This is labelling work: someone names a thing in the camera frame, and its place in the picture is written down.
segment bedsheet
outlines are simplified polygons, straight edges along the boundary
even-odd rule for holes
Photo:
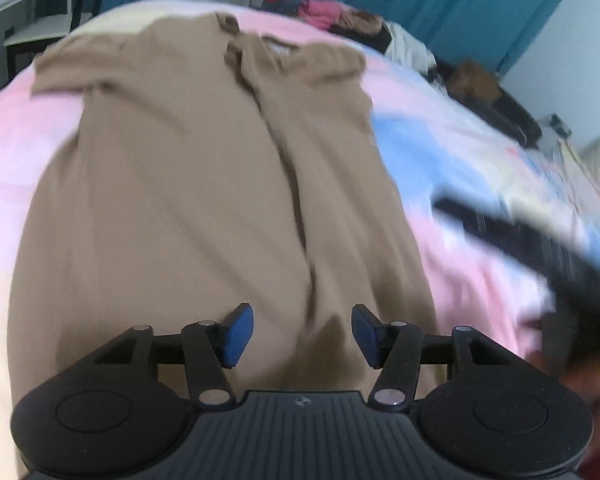
[[[215,10],[234,13],[243,30],[287,42],[346,41],[266,12],[177,0],[120,7],[74,34],[133,34],[163,16]],[[513,352],[525,354],[534,342],[519,321],[539,313],[547,297],[544,280],[498,251],[465,238],[453,222],[432,213],[431,201],[447,194],[496,215],[524,216],[590,254],[592,236],[585,222],[579,222],[582,212],[558,218],[557,211],[572,208],[538,161],[529,160],[515,142],[437,92],[416,72],[350,44],[367,58],[362,86],[374,105],[370,120],[420,248],[440,332],[472,324]],[[80,94],[32,97],[34,78],[34,67],[27,68],[0,93],[0,480],[16,476],[8,433],[6,360],[11,272],[37,180],[53,152],[75,133],[82,112]],[[549,168],[554,164],[548,159],[540,162]]]

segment black cloth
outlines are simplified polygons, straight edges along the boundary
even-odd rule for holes
[[[338,36],[342,36],[343,38],[348,38],[349,40],[362,43],[363,45],[377,50],[380,54],[384,54],[386,52],[392,40],[391,34],[384,26],[384,24],[382,24],[380,32],[378,32],[374,36],[361,34],[360,32],[351,30],[350,28],[343,28],[339,25],[331,25],[331,27],[329,28],[329,32],[331,34],[337,34]]]

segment chair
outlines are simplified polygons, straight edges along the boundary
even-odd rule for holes
[[[7,50],[7,72],[9,81],[17,74],[16,56],[19,54],[36,54],[43,52],[49,45],[62,40],[70,31],[87,22],[100,12],[102,0],[94,0],[91,12],[82,12],[84,0],[75,0],[72,14],[45,16],[27,25],[4,40]],[[70,12],[72,1],[67,0]]]

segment logo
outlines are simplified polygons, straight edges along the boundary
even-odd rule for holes
[[[313,401],[307,397],[298,397],[296,400],[294,400],[294,404],[296,406],[300,406],[301,408],[306,408],[312,402]]]

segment silver screw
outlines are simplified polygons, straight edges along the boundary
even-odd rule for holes
[[[207,406],[220,406],[231,399],[231,395],[226,390],[205,390],[198,399]]]
[[[397,406],[404,402],[406,397],[400,390],[394,390],[392,388],[386,388],[384,390],[378,390],[374,393],[374,399],[380,404],[385,406]]]

